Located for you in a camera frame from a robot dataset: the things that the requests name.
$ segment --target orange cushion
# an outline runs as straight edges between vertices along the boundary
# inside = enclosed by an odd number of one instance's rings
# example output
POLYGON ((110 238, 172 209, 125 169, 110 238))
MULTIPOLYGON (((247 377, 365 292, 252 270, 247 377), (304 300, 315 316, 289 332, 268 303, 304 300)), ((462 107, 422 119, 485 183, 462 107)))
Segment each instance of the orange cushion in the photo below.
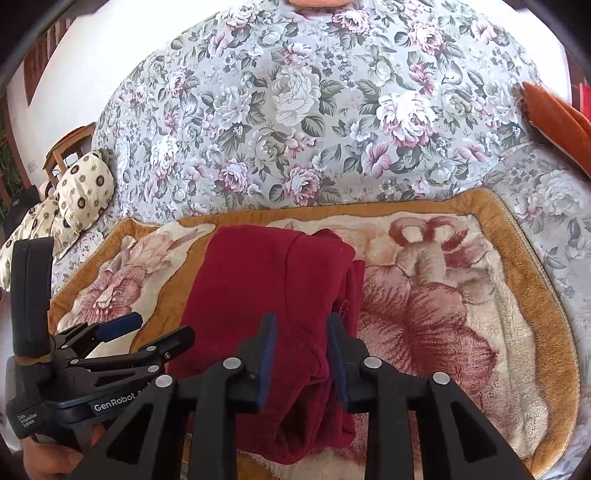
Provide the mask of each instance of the orange cushion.
POLYGON ((591 122, 542 87, 523 85, 530 121, 591 175, 591 122))

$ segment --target pillow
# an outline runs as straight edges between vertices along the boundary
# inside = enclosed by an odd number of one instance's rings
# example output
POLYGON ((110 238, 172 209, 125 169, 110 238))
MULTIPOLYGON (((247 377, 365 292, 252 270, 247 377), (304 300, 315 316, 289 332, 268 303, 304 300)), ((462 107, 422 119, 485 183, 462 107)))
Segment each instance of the pillow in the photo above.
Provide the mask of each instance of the pillow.
POLYGON ((591 175, 591 122, 542 87, 524 82, 530 122, 591 175))
POLYGON ((68 226, 80 233, 105 211, 114 191, 113 175, 100 150, 92 150, 64 173, 55 197, 68 226))
POLYGON ((14 242, 28 238, 53 237, 53 256, 61 258, 80 236, 61 216, 57 201, 48 198, 31 207, 21 224, 0 249, 0 287, 10 290, 14 242))

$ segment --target red cloth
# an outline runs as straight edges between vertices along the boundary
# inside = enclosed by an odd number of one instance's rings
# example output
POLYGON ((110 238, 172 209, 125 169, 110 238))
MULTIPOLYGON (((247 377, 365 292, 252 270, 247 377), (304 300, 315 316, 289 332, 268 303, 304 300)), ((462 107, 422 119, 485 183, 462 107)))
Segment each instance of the red cloth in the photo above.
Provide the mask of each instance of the red cloth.
POLYGON ((237 416, 238 449, 291 464, 355 437, 332 388, 326 351, 330 312, 343 313, 347 332, 356 334, 365 263, 354 256, 329 230, 306 235, 238 225, 212 238, 181 322, 195 330, 195 344, 169 371, 203 373, 254 335, 264 313, 276 315, 269 397, 261 414, 237 416))

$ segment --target folded red garment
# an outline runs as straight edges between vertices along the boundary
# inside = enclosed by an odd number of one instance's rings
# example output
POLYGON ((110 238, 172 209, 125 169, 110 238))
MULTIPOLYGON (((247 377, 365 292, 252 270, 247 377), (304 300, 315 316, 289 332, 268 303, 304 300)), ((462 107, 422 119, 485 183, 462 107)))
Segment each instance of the folded red garment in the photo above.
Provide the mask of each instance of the folded red garment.
POLYGON ((182 325, 195 344, 170 365, 178 377, 201 374, 231 356, 274 313, 278 342, 271 388, 260 415, 238 415, 236 447, 279 463, 295 463, 355 437, 332 387, 326 319, 340 312, 355 335, 365 263, 329 230, 238 225, 220 228, 195 278, 182 325))

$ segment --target human hand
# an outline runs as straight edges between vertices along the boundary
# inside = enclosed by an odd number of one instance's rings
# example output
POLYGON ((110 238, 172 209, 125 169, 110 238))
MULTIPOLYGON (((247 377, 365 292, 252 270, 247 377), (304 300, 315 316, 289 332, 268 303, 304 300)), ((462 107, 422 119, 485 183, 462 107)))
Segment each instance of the human hand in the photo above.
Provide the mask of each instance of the human hand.
MULTIPOLYGON (((93 426, 90 445, 94 445, 105 433, 97 423, 93 426)), ((74 449, 55 443, 38 443, 31 437, 22 441, 22 459, 31 480, 59 480, 60 473, 70 473, 84 456, 74 449)))

